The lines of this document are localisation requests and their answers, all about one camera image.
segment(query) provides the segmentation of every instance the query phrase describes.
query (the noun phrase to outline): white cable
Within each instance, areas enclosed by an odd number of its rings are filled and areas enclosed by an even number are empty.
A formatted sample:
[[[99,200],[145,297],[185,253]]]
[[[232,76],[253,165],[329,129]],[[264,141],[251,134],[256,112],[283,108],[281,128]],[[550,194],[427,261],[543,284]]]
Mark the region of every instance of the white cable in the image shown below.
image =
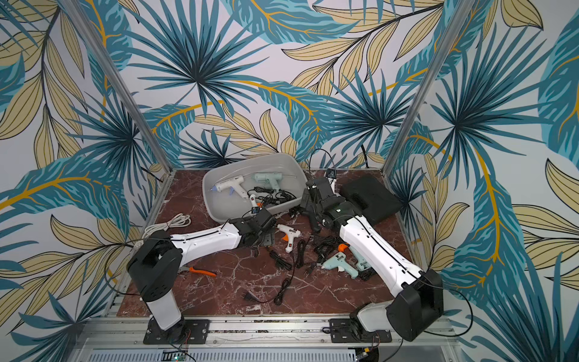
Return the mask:
[[[183,228],[191,224],[191,215],[177,214],[167,222],[160,224],[153,224],[145,228],[143,232],[143,239],[148,238],[151,234],[159,230],[167,230],[169,228]]]

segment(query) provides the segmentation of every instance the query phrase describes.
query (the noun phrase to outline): ventilation grille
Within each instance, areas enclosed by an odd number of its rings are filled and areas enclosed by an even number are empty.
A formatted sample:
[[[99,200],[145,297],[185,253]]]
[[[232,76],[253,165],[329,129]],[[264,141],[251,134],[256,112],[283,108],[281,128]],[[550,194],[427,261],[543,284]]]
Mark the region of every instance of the ventilation grille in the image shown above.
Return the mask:
[[[279,348],[215,348],[193,350],[189,354],[197,362],[355,362],[354,350],[348,349],[279,349]],[[163,361],[177,353],[163,350],[99,349],[89,362],[149,362]]]

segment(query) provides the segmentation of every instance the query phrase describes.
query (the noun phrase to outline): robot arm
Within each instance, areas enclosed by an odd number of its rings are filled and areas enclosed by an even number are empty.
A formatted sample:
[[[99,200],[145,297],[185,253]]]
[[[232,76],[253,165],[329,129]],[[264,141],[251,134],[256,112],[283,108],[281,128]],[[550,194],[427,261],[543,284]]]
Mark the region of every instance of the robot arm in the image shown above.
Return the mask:
[[[232,219],[216,228],[173,235],[157,231],[144,241],[127,271],[168,341],[179,341],[184,333],[171,290],[179,267],[217,251],[257,245],[275,225],[276,219],[262,209],[254,217]]]
[[[310,222],[339,233],[374,268],[395,297],[391,304],[365,306],[354,317],[366,331],[387,329],[389,322],[401,337],[414,340],[444,311],[440,275],[431,269],[423,272],[400,255],[356,206],[334,194],[327,178],[308,181],[306,186],[308,207],[315,213],[309,214]]]

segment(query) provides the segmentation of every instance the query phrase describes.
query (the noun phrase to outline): light blue glue gun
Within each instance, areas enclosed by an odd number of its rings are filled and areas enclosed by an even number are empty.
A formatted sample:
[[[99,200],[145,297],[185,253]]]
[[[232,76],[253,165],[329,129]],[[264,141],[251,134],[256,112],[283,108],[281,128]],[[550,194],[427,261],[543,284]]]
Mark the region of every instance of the light blue glue gun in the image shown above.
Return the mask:
[[[346,254],[342,253],[341,251],[336,253],[336,255],[326,260],[322,264],[322,269],[333,268],[338,268],[338,272],[343,272],[345,270],[352,277],[352,279],[358,277],[358,270],[346,262]]]
[[[255,182],[263,182],[269,184],[275,192],[280,190],[279,181],[283,178],[281,172],[257,172],[254,173],[252,178]]]

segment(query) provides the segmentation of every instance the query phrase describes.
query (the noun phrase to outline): black cable bundle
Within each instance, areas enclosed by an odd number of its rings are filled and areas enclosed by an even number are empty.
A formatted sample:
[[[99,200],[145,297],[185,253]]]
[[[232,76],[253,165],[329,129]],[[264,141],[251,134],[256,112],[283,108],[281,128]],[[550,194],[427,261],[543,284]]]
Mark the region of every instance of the black cable bundle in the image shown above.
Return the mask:
[[[318,254],[318,263],[323,263],[343,241],[337,236],[326,236],[314,242],[314,251]]]
[[[307,242],[303,239],[300,239],[299,243],[298,243],[298,257],[295,261],[295,267],[296,268],[301,268],[303,267],[303,255],[306,252],[306,246],[307,246]]]

